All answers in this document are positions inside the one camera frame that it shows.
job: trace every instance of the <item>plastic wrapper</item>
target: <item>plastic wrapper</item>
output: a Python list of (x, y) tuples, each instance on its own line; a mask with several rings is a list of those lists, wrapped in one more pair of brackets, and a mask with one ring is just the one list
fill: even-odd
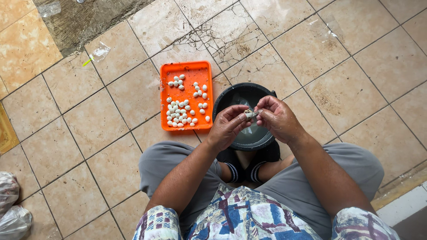
[(0, 172), (0, 219), (18, 199), (19, 189), (15, 175)]
[(20, 240), (31, 227), (31, 213), (20, 205), (12, 206), (0, 219), (0, 240)]

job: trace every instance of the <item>floor tile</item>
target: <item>floor tile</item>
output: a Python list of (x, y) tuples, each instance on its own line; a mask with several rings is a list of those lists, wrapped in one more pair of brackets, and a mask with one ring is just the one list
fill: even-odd
[(99, 188), (109, 206), (115, 206), (139, 190), (138, 160), (141, 150), (128, 133), (88, 159)]
[(160, 112), (160, 77), (151, 61), (121, 76), (107, 88), (129, 128)]
[(222, 11), (196, 31), (222, 70), (267, 43), (264, 34), (240, 3)]
[(0, 9), (1, 31), (35, 9), (35, 5), (31, 0), (2, 0), (0, 2)]
[(100, 42), (111, 48), (103, 60), (92, 61), (104, 84), (114, 81), (148, 58), (126, 21), (85, 45), (88, 53), (97, 49)]
[(32, 215), (31, 234), (27, 238), (24, 238), (25, 240), (61, 239), (61, 235), (58, 232), (58, 228), (41, 191), (38, 191), (20, 204), (30, 211)]
[(398, 26), (378, 0), (337, 0), (319, 15), (351, 54)]
[(328, 27), (314, 15), (273, 42), (302, 85), (333, 68), (349, 54)]
[(3, 106), (20, 141), (60, 115), (41, 75), (3, 99)]
[(73, 233), (66, 240), (103, 240), (103, 239), (123, 239), (119, 228), (110, 211), (87, 224), (77, 232)]
[(269, 41), (314, 13), (306, 0), (242, 0), (241, 3)]
[(39, 190), (35, 176), (20, 145), (1, 155), (0, 169), (15, 174), (21, 187), (18, 201)]
[(381, 0), (381, 2), (399, 23), (403, 23), (427, 8), (425, 0)]
[(195, 147), (200, 144), (196, 134), (191, 131), (165, 131), (160, 126), (160, 115), (148, 120), (143, 125), (132, 131), (144, 152), (149, 146), (161, 141), (177, 141)]
[(274, 90), (283, 99), (301, 88), (299, 82), (271, 44), (262, 47), (237, 65), (228, 69), (225, 75), (231, 84), (252, 82)]
[(221, 73), (218, 64), (194, 31), (177, 40), (151, 59), (157, 69), (160, 69), (165, 63), (206, 60), (211, 63), (213, 77)]
[(77, 53), (43, 73), (62, 113), (104, 86), (92, 64), (82, 67), (87, 60), (89, 57), (86, 52)]
[(389, 102), (427, 79), (427, 56), (401, 27), (354, 58)]
[(392, 103), (415, 136), (427, 146), (427, 82)]
[(105, 89), (71, 109), (64, 119), (85, 159), (128, 131)]
[(151, 57), (182, 38), (191, 27), (173, 0), (157, 0), (128, 19)]
[(18, 137), (10, 124), (9, 118), (0, 103), (0, 155), (19, 144)]
[(337, 134), (387, 104), (353, 59), (338, 65), (305, 89)]
[(64, 237), (108, 210), (86, 163), (45, 187), (43, 193)]
[(42, 187), (84, 160), (62, 117), (22, 142), (22, 148)]
[(386, 107), (341, 136), (372, 152), (384, 168), (381, 186), (410, 170), (427, 158), (416, 140), (391, 107)]
[(427, 10), (424, 10), (402, 26), (420, 48), (427, 53), (427, 31), (424, 31), (427, 27)]
[(111, 210), (126, 240), (132, 240), (149, 201), (145, 193), (139, 192)]
[(62, 58), (37, 9), (0, 32), (0, 69), (13, 90)]
[(193, 27), (200, 26), (235, 2), (237, 0), (176, 0)]

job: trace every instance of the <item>orange tray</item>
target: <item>orange tray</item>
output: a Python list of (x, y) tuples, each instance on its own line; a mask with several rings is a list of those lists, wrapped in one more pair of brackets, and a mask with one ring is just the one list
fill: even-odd
[[(183, 79), (184, 90), (180, 90), (178, 87), (168, 85), (168, 82), (174, 81), (173, 77), (184, 74)], [(193, 83), (198, 82), (200, 90), (202, 86), (206, 85), (208, 89), (203, 91), (207, 93), (208, 97), (203, 99), (202, 96), (193, 97), (193, 93), (196, 92)], [(212, 127), (212, 109), (214, 108), (214, 98), (212, 94), (212, 70), (211, 64), (208, 61), (189, 61), (189, 62), (178, 62), (178, 63), (167, 63), (163, 64), (160, 68), (160, 115), (161, 115), (161, 127), (166, 131), (175, 130), (190, 130), (190, 129), (209, 129)], [(168, 111), (167, 106), (170, 104), (166, 101), (168, 97), (172, 98), (172, 101), (178, 100), (183, 102), (188, 99), (191, 110), (196, 112), (195, 115), (191, 115), (190, 111), (187, 111), (189, 117), (197, 118), (198, 122), (194, 127), (191, 127), (189, 123), (184, 124), (184, 127), (174, 128), (167, 124)], [(205, 114), (199, 112), (199, 103), (206, 102), (207, 108), (204, 108)], [(205, 117), (209, 116), (211, 119), (209, 122), (206, 121)]]

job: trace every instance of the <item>leg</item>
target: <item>leg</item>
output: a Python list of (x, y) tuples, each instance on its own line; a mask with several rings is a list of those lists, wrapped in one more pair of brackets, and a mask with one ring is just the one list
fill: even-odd
[[(151, 198), (163, 178), (193, 150), (194, 148), (189, 145), (172, 141), (156, 143), (145, 150), (139, 160), (141, 191)], [(222, 183), (228, 186), (221, 180), (221, 175), (221, 166), (215, 159), (194, 197), (179, 217), (182, 233), (191, 226), (199, 214), (210, 204), (219, 184)]]
[[(372, 200), (384, 177), (379, 160), (368, 150), (349, 143), (328, 144), (323, 148), (352, 177), (368, 199)], [(331, 237), (330, 217), (318, 201), (296, 159), (256, 190), (294, 210), (321, 238)]]

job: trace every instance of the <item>tiled floor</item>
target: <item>tiled floor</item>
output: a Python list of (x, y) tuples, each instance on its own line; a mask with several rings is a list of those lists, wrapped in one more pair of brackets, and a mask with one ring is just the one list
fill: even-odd
[[(427, 180), (426, 8), (156, 0), (61, 59), (31, 1), (0, 0), (0, 170), (21, 184), (29, 239), (132, 238), (148, 202), (140, 154), (161, 140), (195, 146), (207, 134), (160, 128), (158, 70), (167, 62), (208, 60), (216, 97), (240, 82), (275, 90), (320, 143), (354, 143), (379, 158), (377, 209), (388, 192), (401, 196)], [(82, 67), (99, 42), (107, 57)]]

